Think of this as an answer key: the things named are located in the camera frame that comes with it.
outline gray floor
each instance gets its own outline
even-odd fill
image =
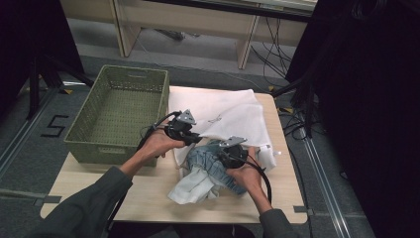
[[[121,58],[113,25],[79,20],[68,20],[68,23],[83,65],[85,69],[88,68],[86,74],[92,79],[96,77],[101,65],[118,63],[167,68],[170,70],[170,75],[173,75],[173,83],[184,86],[226,89],[252,88],[258,92],[267,92],[268,86],[271,84],[279,86],[287,84],[286,81],[278,79],[273,70],[264,67],[254,54],[250,54],[245,69],[238,69],[236,42],[232,39],[209,36],[194,37],[185,34],[183,41],[175,41],[152,29],[144,29],[130,56]],[[262,44],[253,43],[253,46],[261,54],[266,54],[266,49]],[[283,50],[292,57],[295,48],[283,47]],[[67,75],[64,75],[63,78],[72,80]],[[40,208],[34,205],[34,197],[49,192],[67,150],[62,142],[63,135],[58,138],[45,138],[40,135],[54,133],[52,129],[47,128],[52,115],[69,115],[69,118],[59,119],[58,122],[68,128],[88,93],[88,89],[83,86],[73,89],[74,91],[70,95],[57,94],[54,97],[54,101],[46,108],[38,126],[25,142],[25,146],[11,163],[8,171],[1,177],[0,237],[22,237],[28,230],[41,222]],[[277,98],[275,103],[279,107],[289,107],[290,97],[291,94],[283,95]],[[24,123],[27,108],[28,91],[24,90],[11,108],[7,118],[0,121],[1,151],[5,150]],[[285,127],[291,117],[285,114],[280,116],[280,119],[282,126]],[[328,134],[323,131],[320,124],[315,125],[313,129],[320,132],[314,133],[313,141],[348,224],[351,237],[374,237],[351,185],[340,176],[341,165],[330,145]],[[313,211],[313,215],[310,216],[311,225],[305,223],[294,225],[294,228],[302,237],[310,237],[310,230],[312,230],[313,237],[341,237],[332,222],[304,142],[294,139],[291,135],[287,136],[286,140],[296,157],[295,167],[299,168],[303,178],[300,179],[298,176],[302,194],[306,194],[308,207]],[[22,177],[22,174],[34,175],[34,177]],[[4,195],[5,191],[22,192],[24,195]],[[248,227],[258,237],[262,237],[262,229],[259,225],[249,225]],[[155,237],[175,237],[175,235],[168,229]]]

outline basket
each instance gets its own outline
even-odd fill
[[[168,95],[166,70],[104,65],[64,142],[80,163],[121,165],[165,115]]]

